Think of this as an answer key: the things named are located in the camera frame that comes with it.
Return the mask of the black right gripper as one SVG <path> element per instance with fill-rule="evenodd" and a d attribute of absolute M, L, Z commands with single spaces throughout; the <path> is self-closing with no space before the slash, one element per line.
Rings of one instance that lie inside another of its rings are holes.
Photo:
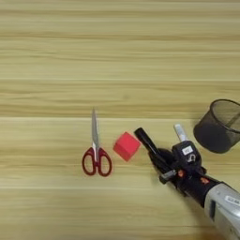
<path fill-rule="evenodd" d="M 160 171 L 159 181 L 162 184 L 171 182 L 175 188 L 184 196 L 189 196 L 195 200 L 201 207 L 209 190 L 220 182 L 202 172 L 196 170 L 189 171 L 187 168 L 172 168 L 174 156 L 171 151 L 164 148 L 158 149 L 159 153 L 150 153 L 149 157 L 153 165 Z"/>

